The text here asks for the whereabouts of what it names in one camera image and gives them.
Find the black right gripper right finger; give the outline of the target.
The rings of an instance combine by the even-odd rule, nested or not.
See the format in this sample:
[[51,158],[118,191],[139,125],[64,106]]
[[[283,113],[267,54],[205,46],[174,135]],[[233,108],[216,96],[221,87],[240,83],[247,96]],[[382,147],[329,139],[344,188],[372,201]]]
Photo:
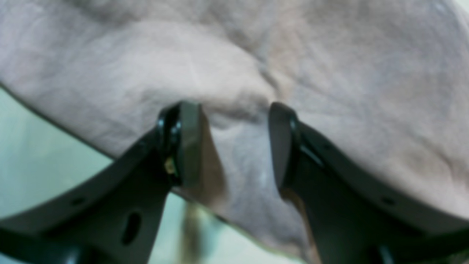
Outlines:
[[468,221],[376,179],[287,105],[269,109],[278,189],[303,203],[323,264],[409,264],[468,250]]

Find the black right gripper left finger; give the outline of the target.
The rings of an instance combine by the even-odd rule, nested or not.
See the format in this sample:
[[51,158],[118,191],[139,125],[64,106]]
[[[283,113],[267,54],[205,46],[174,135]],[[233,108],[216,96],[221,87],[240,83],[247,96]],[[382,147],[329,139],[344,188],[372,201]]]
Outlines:
[[181,101],[94,177],[1,220],[1,254],[27,264],[146,264],[173,187],[201,174],[203,112]]

